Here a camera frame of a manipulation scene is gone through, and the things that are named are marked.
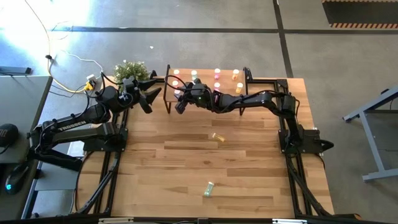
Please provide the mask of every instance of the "green plant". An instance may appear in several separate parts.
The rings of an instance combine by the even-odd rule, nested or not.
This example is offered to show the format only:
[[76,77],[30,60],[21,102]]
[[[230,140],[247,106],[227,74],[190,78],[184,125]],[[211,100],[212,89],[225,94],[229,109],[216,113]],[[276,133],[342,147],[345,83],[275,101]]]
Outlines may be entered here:
[[149,73],[144,62],[128,62],[123,60],[123,64],[114,67],[114,80],[121,83],[123,78],[134,76],[137,80],[148,80]]

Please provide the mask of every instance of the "concrete floor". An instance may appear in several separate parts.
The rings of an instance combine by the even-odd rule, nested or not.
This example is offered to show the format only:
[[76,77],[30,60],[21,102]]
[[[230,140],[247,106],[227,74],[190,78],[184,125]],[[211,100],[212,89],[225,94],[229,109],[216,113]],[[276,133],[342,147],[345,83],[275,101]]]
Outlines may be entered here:
[[[38,1],[31,2],[38,8]],[[53,9],[37,10],[48,27],[61,21],[98,27],[277,27],[271,0],[85,0],[79,1],[80,7],[76,7],[75,1],[40,4]],[[279,4],[286,29],[330,29],[318,0],[279,0]],[[1,65],[29,66],[34,75],[46,75],[47,41],[43,30],[29,8],[18,9],[26,11],[24,20],[0,23],[5,27],[0,31]],[[56,13],[60,9],[68,13]],[[15,5],[5,7],[0,18],[12,16],[12,10],[16,10]],[[62,36],[60,32],[52,34],[52,54],[57,54],[52,72],[71,89],[80,86],[86,76],[98,75],[99,68],[69,57],[59,49],[97,60],[107,74],[112,74],[114,66],[126,59],[144,61],[148,69],[159,74],[165,73],[169,63],[185,68],[247,66],[255,77],[286,77],[278,34],[72,32],[57,40]],[[396,35],[286,35],[293,74],[305,79],[314,122],[322,138],[335,143],[325,153],[335,213],[358,213],[365,220],[398,222],[398,177],[368,184],[362,181],[361,175],[376,171],[376,164],[361,123],[346,124],[341,119],[384,89],[398,85],[397,38]],[[52,91],[62,93],[54,88]],[[49,94],[41,120],[68,116],[84,106],[84,96],[64,98]],[[70,192],[41,192],[34,212],[43,217],[66,214],[71,196]]]

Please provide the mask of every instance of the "small bottle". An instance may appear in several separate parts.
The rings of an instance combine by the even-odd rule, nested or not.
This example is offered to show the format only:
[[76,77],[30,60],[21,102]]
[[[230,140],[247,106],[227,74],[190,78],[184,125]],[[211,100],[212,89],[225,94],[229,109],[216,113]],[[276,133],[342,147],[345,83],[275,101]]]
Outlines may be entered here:
[[213,133],[213,139],[217,139],[217,140],[219,140],[219,141],[221,141],[221,142],[224,142],[225,141],[225,138],[223,137],[223,136],[220,136],[220,135],[218,135],[218,134],[216,134],[216,133]]
[[233,74],[232,74],[232,80],[236,80],[236,78],[238,77],[238,74],[239,74],[239,70],[238,70],[238,69],[235,69],[235,70],[233,71]]
[[220,90],[220,83],[214,83],[214,90],[219,91]]
[[207,185],[207,188],[205,190],[205,193],[204,193],[206,197],[210,197],[213,187],[214,187],[214,184],[209,182],[209,184]]
[[214,79],[218,80],[220,78],[221,70],[219,68],[214,69]]
[[243,88],[243,83],[236,84],[236,93],[241,93]]
[[198,72],[196,70],[192,70],[191,75],[192,75],[192,81],[198,78]]

